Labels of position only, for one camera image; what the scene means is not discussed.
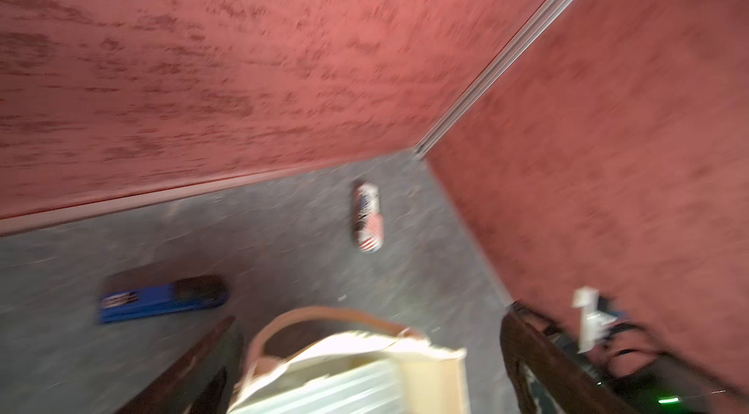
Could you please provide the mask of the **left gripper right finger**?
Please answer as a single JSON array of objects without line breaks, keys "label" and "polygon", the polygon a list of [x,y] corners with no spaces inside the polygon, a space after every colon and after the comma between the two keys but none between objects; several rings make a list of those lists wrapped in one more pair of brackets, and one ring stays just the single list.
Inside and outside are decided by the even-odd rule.
[{"label": "left gripper right finger", "polygon": [[546,330],[535,328],[534,316],[552,329],[558,322],[521,302],[511,304],[501,322],[501,351],[504,366],[522,413],[538,413],[532,396],[530,375],[566,413],[633,413],[619,396],[580,367],[549,339]]}]

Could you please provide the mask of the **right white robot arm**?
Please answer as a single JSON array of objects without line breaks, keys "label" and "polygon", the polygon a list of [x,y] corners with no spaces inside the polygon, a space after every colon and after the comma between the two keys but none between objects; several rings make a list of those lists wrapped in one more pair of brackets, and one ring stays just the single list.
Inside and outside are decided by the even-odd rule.
[{"label": "right white robot arm", "polygon": [[579,333],[547,314],[542,334],[594,386],[639,413],[746,413],[748,394],[688,361],[645,324],[632,320],[616,300],[584,286],[573,293]]}]

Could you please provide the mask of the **floral canvas tote bag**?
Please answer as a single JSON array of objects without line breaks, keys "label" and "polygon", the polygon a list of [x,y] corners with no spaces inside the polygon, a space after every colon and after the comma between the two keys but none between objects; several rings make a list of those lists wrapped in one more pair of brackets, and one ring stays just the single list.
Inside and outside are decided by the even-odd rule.
[{"label": "floral canvas tote bag", "polygon": [[[308,322],[358,325],[320,339],[280,359],[266,351],[281,331]],[[373,361],[397,365],[404,382],[409,413],[468,413],[471,410],[465,374],[465,349],[437,346],[421,332],[349,308],[306,307],[277,316],[249,344],[243,377],[235,386],[229,412],[264,394],[296,388],[316,377],[356,368]]]}]

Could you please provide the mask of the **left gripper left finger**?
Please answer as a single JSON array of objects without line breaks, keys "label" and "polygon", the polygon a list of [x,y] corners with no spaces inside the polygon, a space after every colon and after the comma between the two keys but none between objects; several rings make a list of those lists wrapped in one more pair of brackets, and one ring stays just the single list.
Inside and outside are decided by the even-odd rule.
[{"label": "left gripper left finger", "polygon": [[219,322],[120,413],[226,413],[242,375],[244,337],[236,318]]}]

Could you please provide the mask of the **clear ribbed pencil case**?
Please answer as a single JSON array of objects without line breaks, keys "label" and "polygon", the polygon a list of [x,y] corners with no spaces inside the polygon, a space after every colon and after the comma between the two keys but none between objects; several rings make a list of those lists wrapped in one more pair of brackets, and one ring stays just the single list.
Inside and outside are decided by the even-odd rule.
[{"label": "clear ribbed pencil case", "polygon": [[296,388],[264,394],[233,408],[233,413],[409,413],[411,408],[397,365],[373,361],[316,377]]}]

